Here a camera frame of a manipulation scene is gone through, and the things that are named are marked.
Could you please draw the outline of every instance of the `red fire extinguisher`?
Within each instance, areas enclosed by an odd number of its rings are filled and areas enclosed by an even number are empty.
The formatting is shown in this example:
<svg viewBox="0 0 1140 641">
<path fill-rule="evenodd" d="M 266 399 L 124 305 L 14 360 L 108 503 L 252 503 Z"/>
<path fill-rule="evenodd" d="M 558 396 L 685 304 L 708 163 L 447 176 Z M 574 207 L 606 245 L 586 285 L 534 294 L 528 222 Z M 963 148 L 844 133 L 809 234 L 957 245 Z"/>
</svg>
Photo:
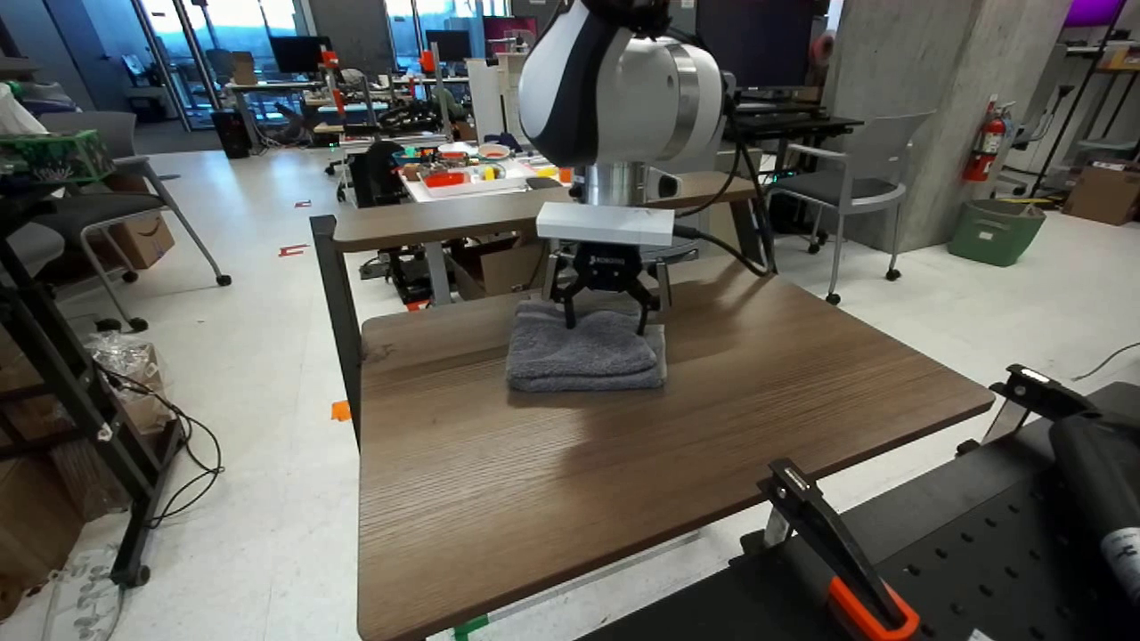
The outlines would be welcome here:
<svg viewBox="0 0 1140 641">
<path fill-rule="evenodd" d="M 979 126 L 979 133 L 972 134 L 972 145 L 969 145 L 969 163 L 963 172 L 965 180 L 988 180 L 989 178 L 1004 133 L 1009 133 L 1004 127 L 1004 106 L 998 106 L 989 99 L 988 121 Z"/>
</svg>

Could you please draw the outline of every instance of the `cable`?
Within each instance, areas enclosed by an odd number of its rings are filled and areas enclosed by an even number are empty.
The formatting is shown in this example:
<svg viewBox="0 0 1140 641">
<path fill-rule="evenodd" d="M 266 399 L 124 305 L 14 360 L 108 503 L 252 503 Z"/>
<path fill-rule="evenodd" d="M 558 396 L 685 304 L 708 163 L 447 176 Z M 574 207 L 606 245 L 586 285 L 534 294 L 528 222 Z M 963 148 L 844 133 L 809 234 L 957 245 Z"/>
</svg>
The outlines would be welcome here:
<svg viewBox="0 0 1140 641">
<path fill-rule="evenodd" d="M 216 484 L 216 478 L 220 478 L 220 470 L 223 470 L 223 467 L 220 467 L 220 438 L 216 438 L 201 421 L 188 418 L 181 406 L 173 406 L 169 399 L 165 399 L 165 396 L 152 392 L 149 383 L 130 380 L 130 377 L 102 368 L 98 360 L 91 360 L 91 362 L 97 362 L 97 372 L 98 372 L 114 389 L 134 392 L 134 396 L 149 396 L 149 399 L 156 399 L 165 411 L 169 411 L 173 421 L 179 421 L 179 426 L 181 426 L 181 436 L 186 436 L 181 453 L 186 453 L 188 463 L 199 470 L 194 478 L 188 478 L 186 484 L 179 484 L 179 488 L 169 493 L 169 497 L 152 512 L 149 527 L 156 529 L 156 527 L 165 527 L 169 515 L 193 510 L 194 503 L 201 503 L 201 497 L 209 496 L 209 488 Z M 201 430 L 201 436 L 209 438 L 209 445 L 212 445 L 212 467 L 201 463 L 201 455 L 193 448 L 193 436 L 194 436 L 194 430 Z"/>
<path fill-rule="evenodd" d="M 1096 372 L 1104 372 L 1115 355 L 1123 355 L 1123 351 L 1130 351 L 1130 348 L 1140 348 L 1140 341 L 1130 341 L 1130 345 L 1112 348 L 1093 372 L 1075 373 L 1072 380 L 1093 377 Z"/>
<path fill-rule="evenodd" d="M 701 210 L 716 207 L 722 201 L 722 191 L 733 185 L 739 157 L 743 157 L 743 145 L 736 145 L 733 167 L 726 172 L 722 185 L 706 203 L 698 203 L 691 210 L 678 210 L 678 218 L 691 218 L 691 214 L 701 214 Z"/>
<path fill-rule="evenodd" d="M 685 223 L 678 223 L 674 234 L 678 234 L 678 239 L 713 241 L 713 245 L 726 250 L 736 262 L 743 262 L 756 277 L 770 277 L 770 271 L 764 271 L 762 262 L 746 260 L 739 250 L 726 245 L 726 241 L 716 239 L 716 234 L 706 234 L 706 231 L 685 229 Z"/>
</svg>

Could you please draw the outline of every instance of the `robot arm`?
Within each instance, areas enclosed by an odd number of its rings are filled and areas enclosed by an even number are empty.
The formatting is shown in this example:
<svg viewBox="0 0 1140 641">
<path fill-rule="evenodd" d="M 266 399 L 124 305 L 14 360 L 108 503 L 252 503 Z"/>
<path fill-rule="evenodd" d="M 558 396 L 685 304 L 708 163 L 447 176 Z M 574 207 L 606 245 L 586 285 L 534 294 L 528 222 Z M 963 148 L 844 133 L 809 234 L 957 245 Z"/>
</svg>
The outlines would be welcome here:
<svg viewBox="0 0 1140 641">
<path fill-rule="evenodd" d="M 669 0 L 565 0 L 528 57 L 518 126 L 556 163 L 685 163 L 716 145 L 722 78 L 657 39 Z"/>
</svg>

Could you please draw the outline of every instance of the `folded towel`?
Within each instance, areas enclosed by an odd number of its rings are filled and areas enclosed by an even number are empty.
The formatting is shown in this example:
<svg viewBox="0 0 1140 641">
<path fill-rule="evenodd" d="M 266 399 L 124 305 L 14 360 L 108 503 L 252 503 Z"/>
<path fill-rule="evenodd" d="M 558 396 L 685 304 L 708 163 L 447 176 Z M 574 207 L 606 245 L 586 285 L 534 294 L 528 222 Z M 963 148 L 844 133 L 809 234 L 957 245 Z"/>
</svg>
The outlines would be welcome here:
<svg viewBox="0 0 1140 641">
<path fill-rule="evenodd" d="M 636 321 L 593 309 L 565 329 L 561 305 L 522 300 L 504 351 L 511 392 L 635 392 L 662 389 L 666 373 Z"/>
</svg>

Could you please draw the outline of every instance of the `green bin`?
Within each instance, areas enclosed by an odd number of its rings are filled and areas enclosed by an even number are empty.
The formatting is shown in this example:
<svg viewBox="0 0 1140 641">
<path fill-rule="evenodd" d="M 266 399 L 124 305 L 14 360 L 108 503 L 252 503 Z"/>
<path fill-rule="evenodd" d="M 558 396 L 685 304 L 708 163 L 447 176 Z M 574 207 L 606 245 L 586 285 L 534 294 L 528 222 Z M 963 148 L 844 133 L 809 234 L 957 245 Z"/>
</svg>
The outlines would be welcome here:
<svg viewBox="0 0 1140 641">
<path fill-rule="evenodd" d="M 1028 241 L 1045 214 L 1034 203 L 972 201 L 963 207 L 963 222 L 946 241 L 953 256 L 1009 268 Z"/>
</svg>

